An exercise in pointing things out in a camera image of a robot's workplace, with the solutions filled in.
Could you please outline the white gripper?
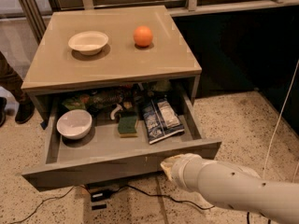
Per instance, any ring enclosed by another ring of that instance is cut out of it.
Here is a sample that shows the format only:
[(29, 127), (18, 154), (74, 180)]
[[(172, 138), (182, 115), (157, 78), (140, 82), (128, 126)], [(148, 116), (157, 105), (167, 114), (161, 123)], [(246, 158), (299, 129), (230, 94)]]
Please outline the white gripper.
[(182, 154), (164, 159), (160, 165), (170, 181), (188, 192), (198, 192), (199, 174), (201, 170), (214, 163), (197, 154)]

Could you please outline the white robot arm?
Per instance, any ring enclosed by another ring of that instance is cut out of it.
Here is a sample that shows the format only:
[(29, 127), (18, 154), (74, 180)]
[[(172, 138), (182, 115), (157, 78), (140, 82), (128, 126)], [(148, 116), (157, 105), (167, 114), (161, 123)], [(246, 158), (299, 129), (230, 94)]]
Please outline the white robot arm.
[(224, 209), (247, 211), (279, 224), (299, 224), (299, 185), (268, 181), (252, 169), (197, 154), (179, 154), (161, 162), (167, 178)]

